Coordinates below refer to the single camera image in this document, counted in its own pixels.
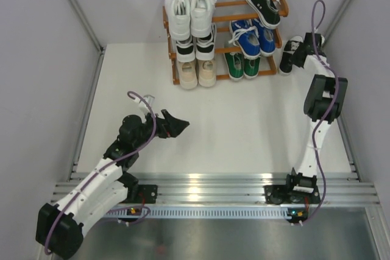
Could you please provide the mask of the black canvas sneaker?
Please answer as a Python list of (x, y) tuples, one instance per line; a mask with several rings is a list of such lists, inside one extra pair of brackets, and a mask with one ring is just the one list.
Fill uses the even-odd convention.
[(280, 24), (280, 0), (246, 0), (256, 11), (262, 25), (267, 29), (276, 29)]
[(282, 58), (278, 67), (278, 73), (284, 76), (289, 75), (293, 70), (292, 57), (295, 51), (303, 43), (300, 35), (290, 38), (283, 47)]

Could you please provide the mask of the beige sneaker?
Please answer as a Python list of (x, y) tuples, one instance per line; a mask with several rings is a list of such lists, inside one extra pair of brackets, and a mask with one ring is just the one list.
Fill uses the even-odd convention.
[(177, 62), (180, 86), (185, 90), (197, 87), (196, 61)]
[(216, 83), (216, 61), (212, 60), (199, 60), (199, 84), (203, 87), (209, 88)]

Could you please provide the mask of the green sneaker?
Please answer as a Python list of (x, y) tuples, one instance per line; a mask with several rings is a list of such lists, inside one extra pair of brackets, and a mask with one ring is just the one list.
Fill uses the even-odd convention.
[(230, 79), (239, 81), (244, 76), (243, 70), (243, 55), (241, 52), (226, 52), (224, 53), (225, 63)]
[(260, 68), (261, 57), (250, 60), (248, 58), (244, 58), (244, 76), (247, 79), (254, 79), (258, 75)]

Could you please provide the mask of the black white-striped sneaker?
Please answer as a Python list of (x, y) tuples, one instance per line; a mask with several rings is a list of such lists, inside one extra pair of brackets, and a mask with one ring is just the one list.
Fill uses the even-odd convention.
[(207, 37), (196, 38), (196, 58), (201, 61), (212, 60), (215, 57), (216, 24), (211, 24), (211, 32)]
[(193, 37), (190, 37), (184, 41), (175, 40), (176, 57), (177, 61), (181, 63), (192, 62), (196, 59), (196, 53), (194, 49)]

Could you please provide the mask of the white sneaker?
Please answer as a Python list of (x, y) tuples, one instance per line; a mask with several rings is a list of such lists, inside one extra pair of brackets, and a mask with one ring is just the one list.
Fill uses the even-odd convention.
[(165, 0), (169, 33), (176, 41), (185, 41), (190, 37), (191, 0)]
[(191, 34), (196, 38), (205, 38), (211, 32), (212, 17), (216, 0), (191, 0)]

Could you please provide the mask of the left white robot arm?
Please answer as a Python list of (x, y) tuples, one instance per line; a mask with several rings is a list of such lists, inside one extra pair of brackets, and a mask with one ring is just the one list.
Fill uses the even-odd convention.
[(116, 140), (94, 169), (64, 198), (40, 208), (35, 239), (47, 255), (71, 258), (101, 218), (120, 210), (119, 203), (130, 203), (130, 212), (138, 220), (149, 215), (150, 209), (144, 205), (147, 192), (128, 170), (152, 139), (176, 138), (190, 126), (167, 110), (161, 113), (162, 117), (148, 113), (144, 119), (126, 116)]

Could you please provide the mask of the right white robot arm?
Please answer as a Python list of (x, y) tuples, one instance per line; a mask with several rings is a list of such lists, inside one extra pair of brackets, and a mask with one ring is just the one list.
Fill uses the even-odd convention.
[(317, 174), (319, 154), (331, 124), (339, 118), (347, 91), (348, 80), (338, 77), (322, 52), (322, 35), (308, 32), (303, 43), (292, 56), (292, 63), (310, 70), (313, 79), (303, 104), (303, 113), (309, 118), (310, 134), (297, 168), (287, 175), (285, 197), (300, 202), (305, 197), (319, 201)]

